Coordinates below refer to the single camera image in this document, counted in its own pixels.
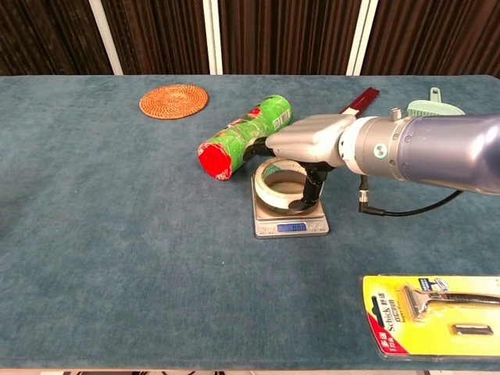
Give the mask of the mint green hand brush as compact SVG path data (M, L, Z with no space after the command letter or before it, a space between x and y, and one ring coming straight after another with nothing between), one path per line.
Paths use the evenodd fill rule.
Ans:
M432 87L428 100L415 100L408 104L406 112L409 116L460 116L465 113L458 107L441 101L441 90Z

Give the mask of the white partition frame post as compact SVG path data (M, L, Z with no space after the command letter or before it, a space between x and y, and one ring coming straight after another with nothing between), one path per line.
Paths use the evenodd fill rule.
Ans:
M88 3L91 7L91 11L98 28L98 32L102 39L109 64L112 68L112 72L114 75L121 76L123 75L123 69L109 27L109 22L105 14L102 0L88 0Z
M211 75L223 74L223 54L220 34L218 0L202 0L205 20L205 36Z
M361 0L346 68L347 76L359 76L366 55L379 0Z

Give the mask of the round woven rattan coaster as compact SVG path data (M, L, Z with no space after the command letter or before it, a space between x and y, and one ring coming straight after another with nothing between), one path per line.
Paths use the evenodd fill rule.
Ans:
M170 84L144 94L139 101L139 109L154 119L177 120L200 112L208 102L209 95L202 87Z

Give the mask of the silver digital kitchen scale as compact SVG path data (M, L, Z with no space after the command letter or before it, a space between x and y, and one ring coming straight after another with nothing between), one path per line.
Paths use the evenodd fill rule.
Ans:
M254 232L257 238L292 238L307 236L323 236L330 232L323 207L318 202L304 212L281 209L264 202L256 191L256 176L252 176L252 204ZM305 175L302 173L281 170L271 173L264 179L264 184L271 191L292 196L302 194Z

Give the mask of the dark slatted partition panel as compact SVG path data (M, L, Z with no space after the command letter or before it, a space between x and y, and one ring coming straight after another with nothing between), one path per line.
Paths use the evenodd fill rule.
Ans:
M101 0L125 74L208 74L203 0Z
M500 78L500 0L378 0L361 73Z
M112 72L88 0L0 0L0 76Z
M225 74L343 75L362 0L218 0Z

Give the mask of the yellow razor blister pack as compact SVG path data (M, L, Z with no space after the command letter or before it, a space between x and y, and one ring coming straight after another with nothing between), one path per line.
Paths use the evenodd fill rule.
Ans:
M500 360L500 275L365 275L360 290L384 358Z

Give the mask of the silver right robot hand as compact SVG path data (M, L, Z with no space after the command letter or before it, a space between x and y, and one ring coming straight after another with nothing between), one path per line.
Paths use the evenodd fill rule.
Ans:
M320 200L327 174L344 165L338 151L339 138L355 121L352 115L308 116L253 141L246 148L243 160L247 162L257 155L274 156L304 167L306 179L302 199L292 202L289 210L306 211Z

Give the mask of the dark red long narrow box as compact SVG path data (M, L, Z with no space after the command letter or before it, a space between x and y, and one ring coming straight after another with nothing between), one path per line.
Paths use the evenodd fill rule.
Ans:
M378 97L380 91L368 87L362 94L355 98L349 105L341 110L342 115L352 115L358 118L367 107Z

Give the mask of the white tape roll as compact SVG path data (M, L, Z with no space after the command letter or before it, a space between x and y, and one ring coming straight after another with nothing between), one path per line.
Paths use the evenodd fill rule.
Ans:
M275 157L256 169L254 189L267 205L286 210L292 202L302 199L305 179L306 171L300 164Z

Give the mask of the green cylindrical snack can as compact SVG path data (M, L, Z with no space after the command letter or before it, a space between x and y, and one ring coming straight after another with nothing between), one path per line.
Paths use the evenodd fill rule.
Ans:
M244 164L243 155L253 141L287 126L292 117L291 104L286 98L268 96L198 146L201 167L217 180L229 179Z

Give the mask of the blue velvet tablecloth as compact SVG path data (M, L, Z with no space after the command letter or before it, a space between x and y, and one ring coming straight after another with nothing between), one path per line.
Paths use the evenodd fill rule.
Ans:
M203 110L158 120L141 97L203 88ZM358 211L331 173L324 237L259 240L253 159L209 177L197 148L266 96L295 119L425 98L500 113L487 76L0 77L0 369L421 370L382 359L360 308L378 273L500 275L500 198L464 194L406 218Z

